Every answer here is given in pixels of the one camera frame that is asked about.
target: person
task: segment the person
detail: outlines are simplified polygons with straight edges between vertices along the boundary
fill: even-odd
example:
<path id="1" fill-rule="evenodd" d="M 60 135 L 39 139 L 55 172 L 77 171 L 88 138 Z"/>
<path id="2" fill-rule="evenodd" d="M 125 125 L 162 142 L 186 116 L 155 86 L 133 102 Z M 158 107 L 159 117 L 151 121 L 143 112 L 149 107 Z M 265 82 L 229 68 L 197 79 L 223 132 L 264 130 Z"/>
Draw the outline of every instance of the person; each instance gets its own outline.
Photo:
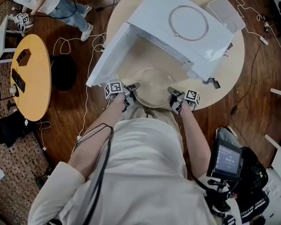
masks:
<path id="1" fill-rule="evenodd" d="M 101 193 L 89 224 L 222 224 L 211 214 L 204 190 L 187 180 L 182 137 L 171 111 L 151 109 L 145 113 L 135 103 L 122 112 L 124 100 L 119 93 L 85 132 L 102 123 L 114 128 Z M 179 115 L 192 173 L 208 186 L 205 174 L 211 152 L 188 103 L 182 101 L 181 105 Z M 106 150 L 104 144 L 110 133 L 106 127 L 83 140 L 68 163 L 58 163 L 31 206 L 30 225 L 47 224 L 51 219 L 64 225 L 80 224 L 77 214 L 81 208 L 89 211 L 92 205 L 90 202 L 84 207 L 81 203 L 92 186 L 96 164 L 100 163 L 97 158 Z M 225 140 L 233 137 L 225 128 L 218 129 L 217 134 Z M 227 203 L 237 224 L 241 224 L 235 199 Z"/>
<path id="2" fill-rule="evenodd" d="M 7 0 L 0 0 L 0 5 Z M 93 25 L 86 22 L 85 17 L 92 9 L 89 5 L 82 5 L 69 0 L 13 0 L 23 5 L 22 13 L 26 13 L 27 9 L 31 9 L 31 15 L 37 12 L 47 14 L 48 16 L 58 19 L 70 26 L 77 27 L 82 32 L 81 41 L 89 38 Z"/>

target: wooden floor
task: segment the wooden floor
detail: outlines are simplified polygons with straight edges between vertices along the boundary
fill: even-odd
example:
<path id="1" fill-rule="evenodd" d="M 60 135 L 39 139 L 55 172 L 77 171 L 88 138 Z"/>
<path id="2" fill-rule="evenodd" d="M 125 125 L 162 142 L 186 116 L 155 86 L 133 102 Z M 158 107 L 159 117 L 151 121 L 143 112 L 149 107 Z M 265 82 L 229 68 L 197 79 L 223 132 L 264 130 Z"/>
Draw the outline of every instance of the wooden floor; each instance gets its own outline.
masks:
<path id="1" fill-rule="evenodd" d="M 83 0 L 93 7 L 101 7 L 112 4 L 113 0 Z M 235 7 L 235 0 L 229 0 Z M 275 14 L 277 10 L 272 0 L 244 0 L 247 6 L 255 8 L 260 13 L 272 19 L 271 23 L 277 22 Z M 91 11 L 87 21 L 94 25 L 92 34 L 103 32 L 105 23 L 111 12 L 107 7 L 102 12 Z M 263 23 L 256 20 L 256 14 L 246 10 L 245 23 L 250 31 L 260 35 L 268 35 L 263 30 Z M 273 26 L 277 33 L 278 26 Z M 39 35 L 46 43 L 49 54 L 52 54 L 53 46 L 59 37 L 79 38 L 80 32 L 76 28 L 67 26 L 50 18 L 37 18 L 33 27 L 33 33 Z M 209 145 L 212 145 L 217 127 L 230 125 L 231 110 L 238 103 L 242 95 L 248 90 L 251 79 L 251 68 L 254 56 L 260 44 L 257 36 L 248 34 L 243 30 L 245 44 L 245 60 L 242 73 L 230 93 L 216 104 L 194 112 L 194 115 L 205 135 Z M 55 54 L 59 54 L 62 41 L 56 45 Z M 51 105 L 43 121 L 52 123 L 50 129 L 43 130 L 44 144 L 47 154 L 52 163 L 59 161 L 67 162 L 77 135 L 82 128 L 85 113 L 86 80 L 88 65 L 92 52 L 92 39 L 82 43 L 73 40 L 71 44 L 71 56 L 75 59 L 78 67 L 77 81 L 74 87 L 66 92 L 60 92 L 52 88 Z M 62 52 L 68 51 L 65 46 Z M 91 63 L 91 69 L 95 66 L 100 54 L 95 53 Z M 264 134 L 269 134 L 274 140 L 281 140 L 281 97 L 270 93 L 270 88 L 281 90 L 281 49 L 274 37 L 269 38 L 269 45 L 261 45 L 253 67 L 252 87 L 249 94 L 238 106 L 233 121 L 241 131 L 249 146 L 258 155 L 265 167 L 268 167 L 274 154 L 273 146 L 265 139 Z M 88 127 L 102 112 L 106 101 L 102 90 L 98 87 L 88 88 L 89 100 L 87 103 L 88 113 L 85 126 Z"/>

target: white sneaker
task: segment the white sneaker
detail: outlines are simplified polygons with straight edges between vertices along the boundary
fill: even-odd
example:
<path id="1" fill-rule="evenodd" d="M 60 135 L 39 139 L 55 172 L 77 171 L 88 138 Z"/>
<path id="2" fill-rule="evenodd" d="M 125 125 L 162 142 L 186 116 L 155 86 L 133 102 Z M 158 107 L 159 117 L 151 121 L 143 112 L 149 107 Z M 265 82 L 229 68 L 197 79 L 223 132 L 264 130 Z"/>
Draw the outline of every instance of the white sneaker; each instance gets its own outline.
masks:
<path id="1" fill-rule="evenodd" d="M 86 15 L 92 10 L 92 7 L 89 5 L 85 5 L 85 12 L 82 14 L 83 17 L 86 17 Z"/>
<path id="2" fill-rule="evenodd" d="M 86 39 L 89 38 L 90 33 L 92 32 L 92 30 L 93 30 L 93 28 L 94 28 L 93 25 L 91 25 L 91 24 L 89 24 L 89 23 L 88 23 L 88 25 L 89 25 L 89 28 L 88 28 L 85 32 L 82 32 L 82 35 L 81 35 L 81 38 L 80 38 L 80 40 L 81 40 L 82 42 L 84 42 Z"/>

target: black device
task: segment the black device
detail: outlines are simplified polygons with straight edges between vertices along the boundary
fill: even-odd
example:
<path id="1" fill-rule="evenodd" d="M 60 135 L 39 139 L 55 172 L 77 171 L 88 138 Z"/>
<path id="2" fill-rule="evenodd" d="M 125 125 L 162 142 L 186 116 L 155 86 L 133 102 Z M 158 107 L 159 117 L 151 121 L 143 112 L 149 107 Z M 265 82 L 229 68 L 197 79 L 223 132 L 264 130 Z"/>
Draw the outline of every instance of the black device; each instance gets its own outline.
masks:
<path id="1" fill-rule="evenodd" d="M 207 176 L 238 181 L 242 150 L 222 139 L 217 139 L 211 151 Z"/>
<path id="2" fill-rule="evenodd" d="M 24 93 L 25 92 L 25 82 L 17 73 L 16 70 L 12 69 L 11 77 L 13 78 L 15 84 L 19 87 L 19 89 Z"/>

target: round table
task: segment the round table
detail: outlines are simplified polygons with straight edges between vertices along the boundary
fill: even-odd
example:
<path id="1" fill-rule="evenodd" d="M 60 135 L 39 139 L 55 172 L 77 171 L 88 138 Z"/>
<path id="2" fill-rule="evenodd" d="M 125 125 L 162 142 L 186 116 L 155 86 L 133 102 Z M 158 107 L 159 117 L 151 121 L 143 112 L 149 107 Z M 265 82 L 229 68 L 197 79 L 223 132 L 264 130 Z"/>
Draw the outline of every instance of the round table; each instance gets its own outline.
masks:
<path id="1" fill-rule="evenodd" d="M 26 66 L 19 66 L 17 58 L 24 50 L 29 49 L 31 56 Z M 43 40 L 30 34 L 19 43 L 11 64 L 11 71 L 16 72 L 25 82 L 25 92 L 19 88 L 19 97 L 14 97 L 21 114 L 30 121 L 40 120 L 46 113 L 51 95 L 51 68 L 49 54 Z"/>
<path id="2" fill-rule="evenodd" d="M 121 0 L 114 9 L 107 27 L 108 44 L 120 26 L 126 22 L 143 0 Z M 191 0 L 202 8 L 213 0 Z M 234 35 L 232 48 L 224 56 L 215 69 L 214 77 L 221 88 L 216 89 L 213 84 L 203 84 L 199 79 L 189 78 L 181 68 L 178 60 L 158 48 L 151 42 L 138 39 L 117 70 L 118 77 L 124 84 L 134 83 L 133 76 L 140 70 L 159 67 L 166 70 L 174 79 L 172 87 L 180 91 L 196 90 L 201 95 L 201 101 L 196 109 L 210 106 L 222 99 L 235 85 L 244 64 L 244 39 L 239 31 Z"/>

